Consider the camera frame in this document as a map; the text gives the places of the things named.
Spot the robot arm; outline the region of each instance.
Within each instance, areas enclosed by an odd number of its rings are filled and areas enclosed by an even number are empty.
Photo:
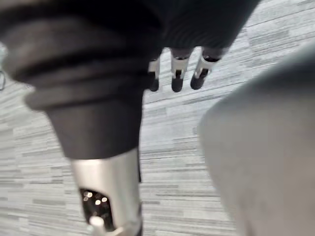
[[[159,59],[152,67],[150,60],[163,47],[172,49],[172,88],[180,91],[191,50],[229,47],[257,3],[0,1],[0,41],[9,51],[3,68],[35,87],[26,103],[51,121],[96,236],[142,233],[142,97],[148,70],[154,73],[151,90],[158,88],[159,67]]]

